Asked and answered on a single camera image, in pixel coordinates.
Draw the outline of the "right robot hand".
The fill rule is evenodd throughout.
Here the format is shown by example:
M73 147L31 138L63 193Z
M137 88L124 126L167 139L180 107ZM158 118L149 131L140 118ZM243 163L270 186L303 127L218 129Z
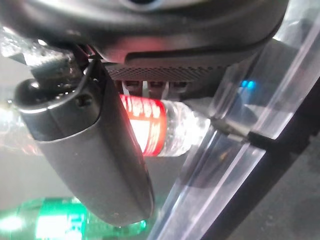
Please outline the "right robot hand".
M150 217L151 180L109 69L228 66L266 44L286 0L3 0L3 49L33 78L13 102L45 158L101 220Z

